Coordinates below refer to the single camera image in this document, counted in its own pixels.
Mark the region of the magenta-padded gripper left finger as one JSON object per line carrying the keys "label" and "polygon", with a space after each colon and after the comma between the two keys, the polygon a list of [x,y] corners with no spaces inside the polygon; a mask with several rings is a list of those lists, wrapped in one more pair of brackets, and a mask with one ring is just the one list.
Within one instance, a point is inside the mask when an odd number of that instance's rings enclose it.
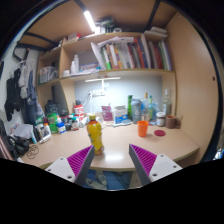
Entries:
{"label": "magenta-padded gripper left finger", "polygon": [[46,168],[46,171],[82,186],[94,156],[94,147],[88,146],[68,158],[58,158]]}

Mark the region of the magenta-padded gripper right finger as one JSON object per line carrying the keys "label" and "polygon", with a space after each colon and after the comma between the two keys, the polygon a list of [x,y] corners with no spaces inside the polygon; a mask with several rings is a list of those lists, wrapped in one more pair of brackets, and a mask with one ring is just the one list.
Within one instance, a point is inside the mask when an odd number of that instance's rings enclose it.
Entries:
{"label": "magenta-padded gripper right finger", "polygon": [[181,167],[165,154],[155,155],[133,144],[129,145],[129,155],[143,186],[181,170]]}

